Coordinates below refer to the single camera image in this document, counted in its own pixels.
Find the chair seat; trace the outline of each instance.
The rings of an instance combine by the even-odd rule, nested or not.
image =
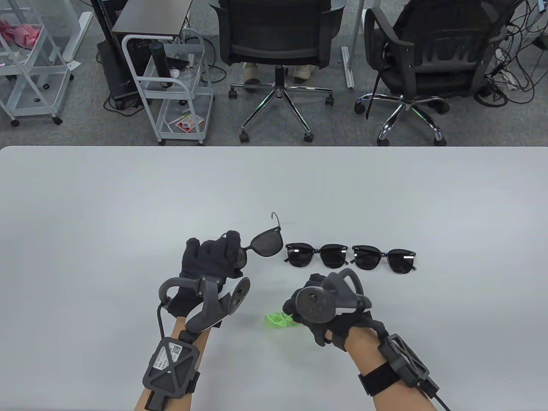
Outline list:
[[[392,94],[403,95],[403,77],[389,46],[386,44],[383,46],[385,40],[380,29],[375,29],[374,37],[374,65],[376,66],[374,69],[381,71],[380,78]],[[470,84],[473,76],[473,71],[417,73],[416,93],[419,96],[466,97],[470,95]]]

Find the office chair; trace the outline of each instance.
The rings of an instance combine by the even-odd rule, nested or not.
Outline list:
[[[274,97],[284,99],[305,129],[304,140],[314,135],[287,92],[325,93],[326,105],[333,105],[333,90],[287,85],[286,66],[327,67],[331,39],[340,29],[346,0],[210,0],[219,19],[221,60],[229,66],[249,62],[275,66],[272,84],[230,83],[229,98],[237,88],[265,90],[269,95],[243,122],[240,142],[248,142],[246,127]]]
[[[397,105],[377,138],[386,138],[403,111],[413,111],[433,130],[435,146],[446,146],[438,124],[421,107],[449,111],[446,98],[467,97],[486,87],[485,74],[506,24],[521,0],[410,0],[390,26],[380,8],[366,11],[367,63],[378,71],[372,93],[356,100],[354,111],[369,115],[372,100]],[[379,80],[392,95],[377,94]]]

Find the chair base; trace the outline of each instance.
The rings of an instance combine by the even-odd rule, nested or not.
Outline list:
[[[255,111],[243,122],[241,131],[240,131],[240,142],[246,143],[249,142],[249,135],[247,134],[246,127],[251,124],[253,120],[257,118],[259,113],[273,100],[274,97],[277,99],[283,99],[293,114],[297,117],[302,127],[305,129],[304,141],[312,142],[314,135],[310,129],[308,123],[302,117],[299,110],[296,109],[293,104],[289,94],[287,92],[301,92],[301,93],[325,93],[326,105],[332,106],[334,103],[333,99],[333,90],[330,88],[320,88],[320,87],[308,87],[304,85],[287,85],[285,82],[286,68],[284,66],[276,66],[275,68],[275,81],[274,83],[261,83],[261,84],[245,84],[245,83],[230,83],[229,98],[237,98],[236,89],[237,88],[246,88],[252,90],[270,90],[270,93],[266,98],[259,104]]]
[[[400,114],[403,111],[410,111],[410,110],[413,111],[420,118],[422,118],[434,132],[433,145],[435,146],[447,145],[447,142],[445,138],[443,137],[443,134],[441,130],[439,129],[438,124],[434,121],[432,117],[430,117],[428,113],[426,113],[424,110],[422,110],[418,106],[419,104],[427,103],[430,107],[435,108],[438,113],[446,113],[449,111],[449,105],[447,104],[445,99],[443,99],[442,97],[432,96],[432,97],[423,98],[423,99],[416,99],[413,101],[405,101],[403,100],[403,96],[395,97],[395,96],[388,96],[385,94],[368,93],[368,94],[362,95],[359,99],[356,100],[356,103],[354,104],[354,112],[357,114],[364,113],[366,111],[366,108],[363,103],[365,101],[369,103],[370,99],[388,101],[398,105],[394,113],[392,113],[392,115],[384,122],[383,127],[381,128],[381,131],[377,138],[378,146],[390,145],[390,142],[386,138],[386,135],[390,132],[390,130],[392,130],[392,128],[396,124],[396,121],[398,121]]]

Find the green plastic piece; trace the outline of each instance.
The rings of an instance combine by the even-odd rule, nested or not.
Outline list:
[[[291,316],[284,312],[274,312],[265,316],[265,325],[269,328],[286,328],[298,326]]]

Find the sunglasses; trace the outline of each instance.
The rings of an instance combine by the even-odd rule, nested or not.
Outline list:
[[[416,253],[409,250],[395,248],[387,253],[382,253],[378,248],[372,246],[353,246],[354,259],[350,263],[355,263],[362,270],[372,270],[378,266],[381,258],[385,257],[390,269],[396,274],[407,274],[411,270],[416,270],[413,266]]]
[[[343,264],[348,264],[346,261],[348,247],[341,244],[326,244],[322,248],[314,248],[306,243],[291,243],[286,244],[286,249],[287,258],[284,261],[294,267],[306,267],[312,261],[314,254],[319,254],[324,265],[330,269],[338,269]]]
[[[253,250],[261,257],[272,257],[275,254],[278,254],[283,248],[283,239],[282,239],[282,227],[279,224],[278,215],[274,212],[270,214],[270,218],[278,221],[278,226],[273,229],[262,232],[253,240],[251,240],[248,247],[240,248],[238,253],[238,260],[236,262],[236,269],[241,270],[247,264],[247,250]]]

